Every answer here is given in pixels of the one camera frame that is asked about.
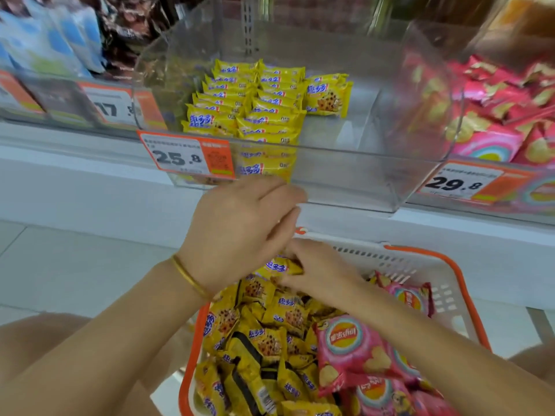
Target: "forearm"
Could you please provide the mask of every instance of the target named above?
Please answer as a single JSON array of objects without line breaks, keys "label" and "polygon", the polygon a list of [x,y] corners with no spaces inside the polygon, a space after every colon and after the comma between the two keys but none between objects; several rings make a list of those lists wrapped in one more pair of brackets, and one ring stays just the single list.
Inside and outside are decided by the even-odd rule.
[{"label": "forearm", "polygon": [[0,391],[5,414],[108,414],[205,300],[169,261]]},{"label": "forearm", "polygon": [[376,329],[463,416],[548,415],[555,391],[516,365],[495,356],[368,283],[338,288],[337,308]]}]

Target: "person's left hand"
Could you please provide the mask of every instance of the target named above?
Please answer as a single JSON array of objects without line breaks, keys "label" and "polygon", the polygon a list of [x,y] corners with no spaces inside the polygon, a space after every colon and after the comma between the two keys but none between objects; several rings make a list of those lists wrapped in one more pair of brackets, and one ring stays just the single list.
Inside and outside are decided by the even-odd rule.
[{"label": "person's left hand", "polygon": [[177,252],[211,294],[261,267],[295,234],[306,192],[276,176],[246,176],[208,191],[198,202]]}]

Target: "25.8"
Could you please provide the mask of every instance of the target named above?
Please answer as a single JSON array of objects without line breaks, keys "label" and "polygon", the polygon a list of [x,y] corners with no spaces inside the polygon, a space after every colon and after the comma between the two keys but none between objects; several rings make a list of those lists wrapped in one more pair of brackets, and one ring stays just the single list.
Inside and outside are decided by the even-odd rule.
[{"label": "25.8", "polygon": [[[453,191],[458,188],[461,188],[464,184],[465,182],[463,180],[448,180],[443,176],[436,176],[434,177],[434,182],[427,183],[425,187],[440,189],[444,191]],[[475,182],[471,186],[466,188],[468,188],[469,190],[477,190],[482,185],[483,184],[481,182]]]},{"label": "25.8", "polygon": [[[182,158],[181,153],[173,153],[168,152],[164,153],[160,150],[153,150],[152,153],[157,155],[156,161],[159,164],[174,164],[177,166],[183,166],[185,164],[185,160]],[[191,155],[191,163],[201,163],[203,160],[198,155]]]}]

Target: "bracelet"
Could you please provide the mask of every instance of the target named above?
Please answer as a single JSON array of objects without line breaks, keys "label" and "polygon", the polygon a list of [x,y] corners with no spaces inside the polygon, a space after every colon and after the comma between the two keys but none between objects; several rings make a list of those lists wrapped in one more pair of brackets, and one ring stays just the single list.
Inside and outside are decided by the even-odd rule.
[{"label": "bracelet", "polygon": [[205,298],[206,300],[212,300],[212,296],[208,294],[206,289],[204,287],[202,287],[199,282],[197,282],[195,279],[193,279],[189,273],[187,273],[187,270],[185,270],[185,267],[183,267],[183,265],[179,261],[179,258],[177,258],[177,256],[175,254],[173,254],[171,256],[171,261],[173,262],[173,264],[177,268],[177,271],[179,271],[179,273],[181,273],[183,278],[185,280],[187,280],[189,282],[189,284],[191,286],[193,286],[197,290],[197,292],[203,296],[203,298]]}]

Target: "hand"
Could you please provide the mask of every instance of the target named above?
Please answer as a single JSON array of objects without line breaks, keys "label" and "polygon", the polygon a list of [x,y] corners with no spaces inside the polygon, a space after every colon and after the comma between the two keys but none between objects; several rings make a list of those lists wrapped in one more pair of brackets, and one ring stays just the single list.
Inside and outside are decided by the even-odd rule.
[{"label": "hand", "polygon": [[280,284],[305,292],[326,305],[342,309],[339,302],[343,291],[367,285],[354,266],[323,242],[295,238],[288,243],[285,253],[301,262],[304,274],[282,276]]},{"label": "hand", "polygon": [[261,267],[295,234],[306,192],[276,176],[246,176],[200,199],[177,252],[185,269],[215,294]]}]

